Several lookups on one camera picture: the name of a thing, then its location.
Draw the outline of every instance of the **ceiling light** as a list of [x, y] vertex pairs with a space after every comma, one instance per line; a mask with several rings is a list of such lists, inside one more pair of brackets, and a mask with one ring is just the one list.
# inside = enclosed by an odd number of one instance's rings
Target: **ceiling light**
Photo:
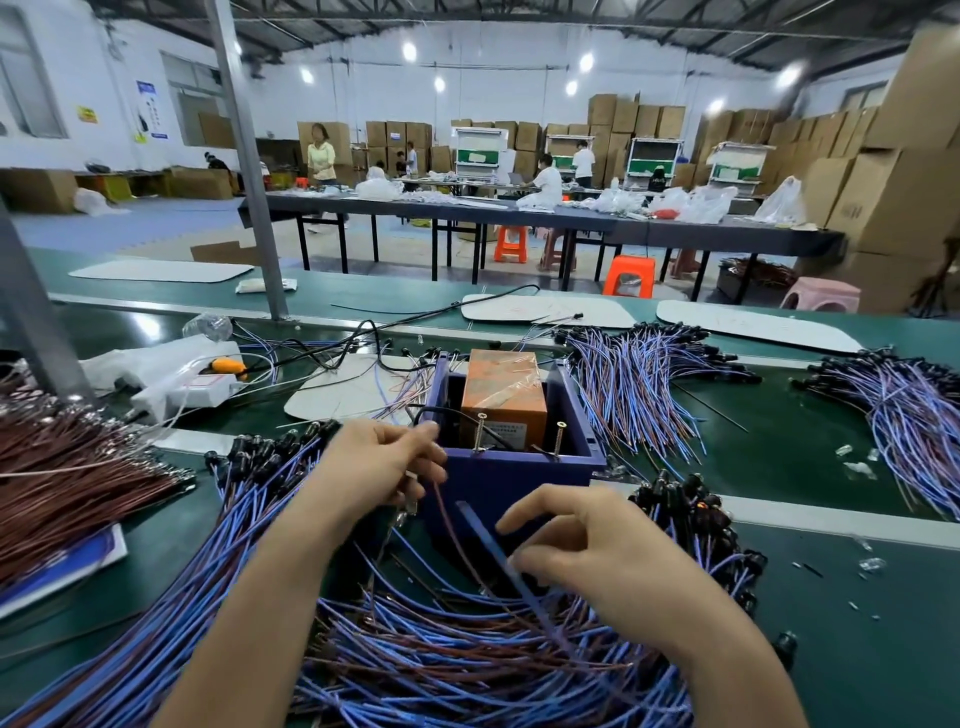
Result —
[[716, 116], [727, 105], [727, 99], [714, 99], [707, 107], [707, 116]]
[[804, 65], [802, 63], [790, 63], [790, 65], [784, 68], [778, 75], [777, 89], [780, 91], [785, 91], [787, 88], [799, 81], [803, 73]]

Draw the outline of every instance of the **sign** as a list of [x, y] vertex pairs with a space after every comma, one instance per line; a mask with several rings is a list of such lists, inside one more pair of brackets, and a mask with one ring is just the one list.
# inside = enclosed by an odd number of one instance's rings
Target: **sign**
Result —
[[146, 81], [138, 81], [136, 82], [136, 90], [139, 92], [139, 103], [137, 104], [138, 130], [144, 134], [148, 133], [154, 139], [169, 139], [170, 137], [163, 130], [163, 123], [160, 120], [156, 86], [148, 84]]
[[77, 107], [77, 118], [87, 124], [96, 124], [97, 112], [90, 107]]

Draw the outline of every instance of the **plastic stool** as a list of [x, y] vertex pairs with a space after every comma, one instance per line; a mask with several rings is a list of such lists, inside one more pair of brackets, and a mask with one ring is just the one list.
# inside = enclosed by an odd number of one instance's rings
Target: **plastic stool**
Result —
[[[516, 243], [508, 238], [516, 237]], [[493, 251], [493, 260], [503, 262], [504, 255], [516, 255], [518, 262], [527, 262], [527, 229], [501, 225], [496, 234], [496, 249]]]
[[780, 308], [798, 311], [845, 311], [856, 313], [860, 307], [860, 289], [840, 280], [802, 276], [790, 286]]
[[607, 280], [603, 284], [604, 296], [617, 296], [616, 286], [623, 275], [639, 276], [640, 297], [654, 297], [654, 276], [657, 274], [657, 262], [652, 257], [637, 255], [616, 255], [610, 263]]

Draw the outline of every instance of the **yellow shirt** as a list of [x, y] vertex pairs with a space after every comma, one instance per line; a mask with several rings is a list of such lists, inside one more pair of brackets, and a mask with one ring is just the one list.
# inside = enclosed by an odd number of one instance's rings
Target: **yellow shirt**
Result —
[[319, 147], [311, 144], [306, 148], [307, 165], [314, 172], [314, 180], [336, 180], [337, 174], [333, 169], [336, 161], [336, 154], [333, 151], [333, 145], [325, 141]]

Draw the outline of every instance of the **pink stool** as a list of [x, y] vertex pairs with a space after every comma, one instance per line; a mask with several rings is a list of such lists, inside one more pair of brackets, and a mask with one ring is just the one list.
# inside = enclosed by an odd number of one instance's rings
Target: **pink stool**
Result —
[[856, 313], [860, 307], [860, 289], [840, 280], [802, 276], [786, 292], [780, 308], [799, 311], [843, 311]]

